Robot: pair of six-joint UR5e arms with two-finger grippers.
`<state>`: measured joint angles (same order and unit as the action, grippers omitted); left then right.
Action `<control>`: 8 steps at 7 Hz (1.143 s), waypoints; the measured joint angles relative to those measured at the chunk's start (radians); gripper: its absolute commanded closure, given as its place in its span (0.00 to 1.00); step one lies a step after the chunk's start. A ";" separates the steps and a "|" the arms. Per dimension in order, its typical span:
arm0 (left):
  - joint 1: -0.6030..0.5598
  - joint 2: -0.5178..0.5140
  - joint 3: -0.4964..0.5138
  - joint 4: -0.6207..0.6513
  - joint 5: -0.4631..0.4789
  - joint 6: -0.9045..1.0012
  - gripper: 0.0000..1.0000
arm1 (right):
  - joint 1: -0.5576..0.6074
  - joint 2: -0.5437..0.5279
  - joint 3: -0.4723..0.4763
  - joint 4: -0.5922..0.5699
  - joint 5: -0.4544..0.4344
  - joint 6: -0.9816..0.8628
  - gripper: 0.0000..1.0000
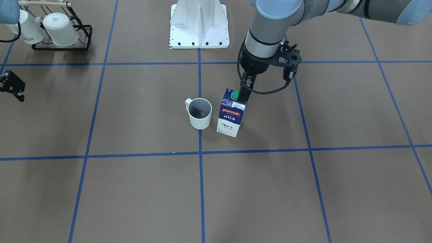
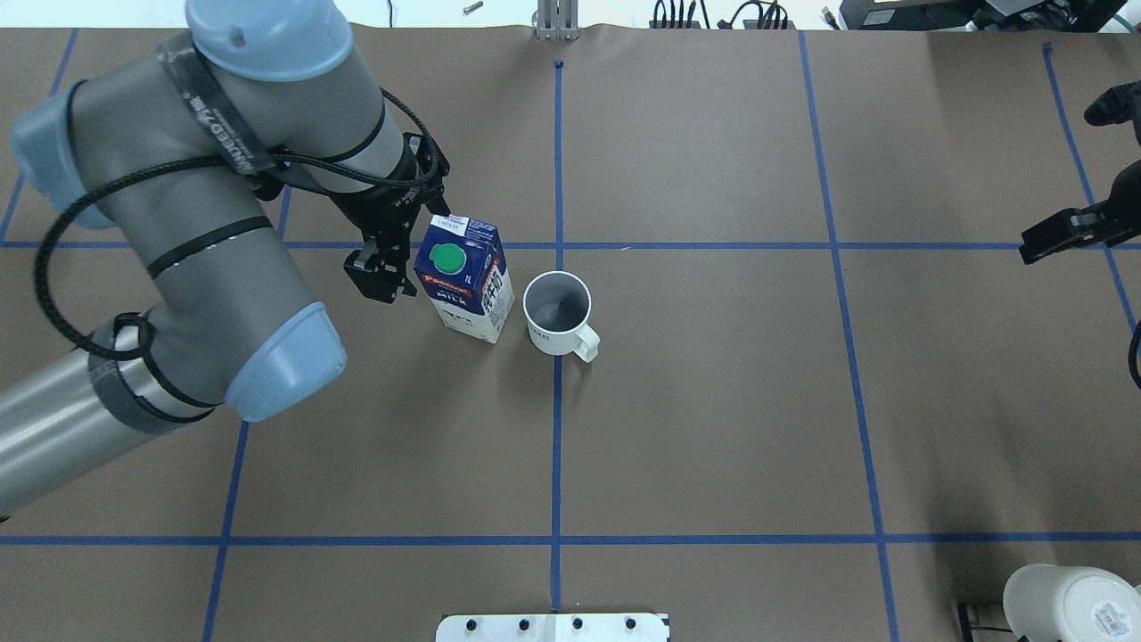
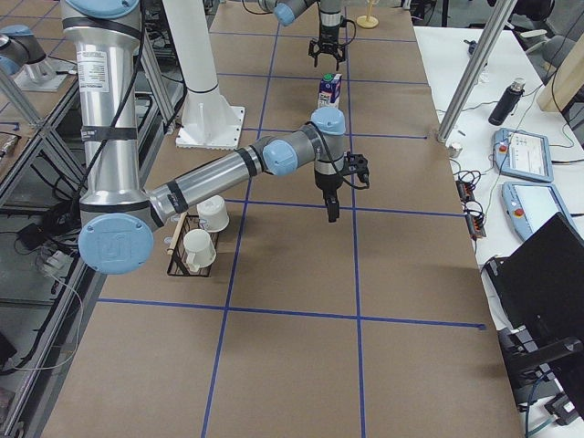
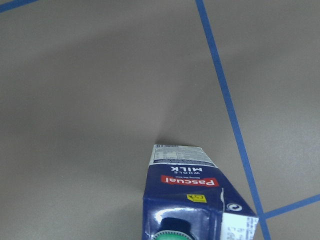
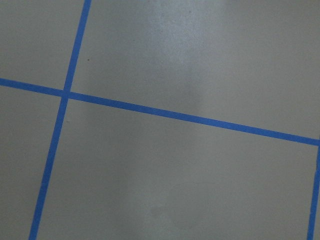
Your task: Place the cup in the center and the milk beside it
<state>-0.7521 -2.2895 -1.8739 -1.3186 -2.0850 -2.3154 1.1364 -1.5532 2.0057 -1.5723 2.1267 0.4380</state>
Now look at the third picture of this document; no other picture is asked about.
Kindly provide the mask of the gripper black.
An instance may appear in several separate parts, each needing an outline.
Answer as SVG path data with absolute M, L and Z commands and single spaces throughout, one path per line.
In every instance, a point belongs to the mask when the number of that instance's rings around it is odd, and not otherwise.
M 331 163 L 315 161 L 315 184 L 321 190 L 327 208 L 328 222 L 335 223 L 339 219 L 338 189 L 343 184 L 342 178 L 334 170 Z
M 339 42 L 339 26 L 321 26 L 318 38 L 311 39 L 308 54 L 314 61 L 314 67 L 318 66 L 318 56 L 328 54 L 336 59 L 336 70 L 346 61 L 346 45 Z

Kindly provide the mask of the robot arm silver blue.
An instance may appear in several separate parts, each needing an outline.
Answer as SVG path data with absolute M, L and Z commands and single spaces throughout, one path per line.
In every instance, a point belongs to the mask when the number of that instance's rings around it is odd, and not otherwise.
M 282 26 L 291 26 L 313 5 L 318 10 L 318 37 L 312 38 L 308 46 L 308 55 L 318 65 L 320 55 L 329 55 L 335 59 L 336 69 L 346 61 L 349 42 L 340 41 L 340 30 L 351 24 L 356 30 L 356 24 L 347 19 L 341 12 L 341 2 L 334 0 L 259 0 L 257 4 L 265 13 L 276 17 Z
M 108 275 L 134 271 L 151 255 L 155 230 L 176 214 L 254 176 L 283 176 L 312 164 L 328 220 L 339 217 L 337 190 L 347 163 L 345 118 L 339 109 L 315 110 L 298 130 L 240 147 L 244 111 L 219 91 L 203 6 L 164 5 L 187 98 L 182 135 L 187 144 L 226 149 L 226 155 L 152 191 L 139 178 L 134 83 L 146 46 L 137 1 L 65 1 L 64 33 L 77 51 L 87 169 L 80 186 L 78 249 L 92 269 Z

